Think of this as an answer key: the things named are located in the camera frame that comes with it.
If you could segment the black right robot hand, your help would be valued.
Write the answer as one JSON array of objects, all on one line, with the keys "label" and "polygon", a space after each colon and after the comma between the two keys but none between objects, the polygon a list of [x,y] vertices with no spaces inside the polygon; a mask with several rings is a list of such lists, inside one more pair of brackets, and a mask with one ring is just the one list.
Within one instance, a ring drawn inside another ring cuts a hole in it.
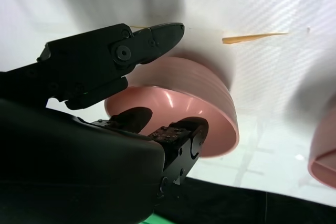
[{"label": "black right robot hand", "polygon": [[89,123],[46,105],[80,110],[125,90],[127,74],[173,49],[184,29],[100,28],[1,73],[1,223],[141,223],[153,213],[195,165],[208,122],[188,117],[144,136],[148,108]]}]

